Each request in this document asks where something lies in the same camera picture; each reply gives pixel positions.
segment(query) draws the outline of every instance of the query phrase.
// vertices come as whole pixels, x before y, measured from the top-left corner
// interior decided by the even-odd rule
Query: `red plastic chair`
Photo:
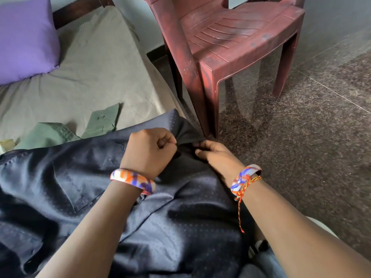
[[[164,37],[175,87],[182,80],[206,137],[219,133],[219,83],[283,44],[273,89],[279,97],[299,40],[305,0],[145,0]]]

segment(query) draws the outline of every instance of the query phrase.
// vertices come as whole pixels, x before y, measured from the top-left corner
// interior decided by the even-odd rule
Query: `chair seat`
[[[283,44],[301,27],[304,10],[282,2],[221,9],[185,35],[201,69],[227,78]]]

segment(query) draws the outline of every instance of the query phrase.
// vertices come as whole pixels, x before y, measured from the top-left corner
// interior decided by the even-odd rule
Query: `black fabric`
[[[133,206],[111,277],[236,277],[248,257],[253,220],[191,142],[201,135],[176,110],[120,131],[0,156],[0,276],[34,276],[73,232],[119,167],[129,135],[164,127],[178,151],[152,196]]]

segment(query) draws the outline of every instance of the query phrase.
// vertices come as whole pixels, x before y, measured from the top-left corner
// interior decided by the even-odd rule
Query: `person's left arm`
[[[120,168],[154,180],[177,150],[175,137],[164,128],[132,133]],[[141,189],[112,181],[37,278],[105,278]]]

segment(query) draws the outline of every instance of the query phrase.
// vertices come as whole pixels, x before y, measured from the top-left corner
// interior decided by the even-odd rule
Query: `white wall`
[[[0,0],[0,4],[5,2],[14,2],[20,0]],[[50,0],[53,11],[58,10],[75,0]],[[229,7],[235,6],[247,0],[229,0]],[[164,44],[160,28],[157,25],[156,19],[151,12],[151,9],[145,1],[142,0],[113,0],[115,5],[123,12],[130,20],[139,36],[140,43],[145,52]]]

